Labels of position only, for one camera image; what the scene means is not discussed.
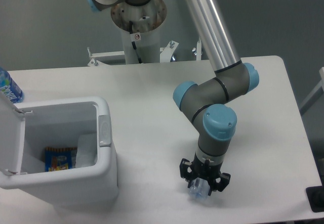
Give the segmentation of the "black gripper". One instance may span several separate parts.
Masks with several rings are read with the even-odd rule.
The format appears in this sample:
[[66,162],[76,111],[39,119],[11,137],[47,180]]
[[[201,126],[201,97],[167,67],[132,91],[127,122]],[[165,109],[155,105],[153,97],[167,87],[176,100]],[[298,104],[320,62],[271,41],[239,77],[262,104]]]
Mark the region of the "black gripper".
[[202,178],[208,181],[210,189],[208,196],[211,196],[212,192],[222,192],[229,184],[231,175],[229,173],[221,173],[222,163],[218,165],[210,165],[209,163],[201,162],[195,155],[193,162],[182,158],[179,168],[180,177],[184,178],[190,188],[192,181],[196,178]]

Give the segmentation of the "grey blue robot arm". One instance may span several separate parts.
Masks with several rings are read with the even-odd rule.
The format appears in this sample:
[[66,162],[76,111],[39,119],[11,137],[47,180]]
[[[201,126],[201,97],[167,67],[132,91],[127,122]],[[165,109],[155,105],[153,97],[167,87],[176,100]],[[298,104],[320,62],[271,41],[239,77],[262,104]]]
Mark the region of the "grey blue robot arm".
[[[111,10],[121,30],[128,64],[154,63],[160,59],[154,33],[166,19],[163,0],[87,0],[93,11]],[[259,84],[253,65],[243,63],[227,31],[216,0],[186,0],[215,77],[202,83],[186,81],[176,87],[173,100],[199,137],[194,159],[182,159],[180,176],[188,183],[193,198],[205,199],[223,191],[230,174],[222,173],[237,116],[227,103],[250,92]]]

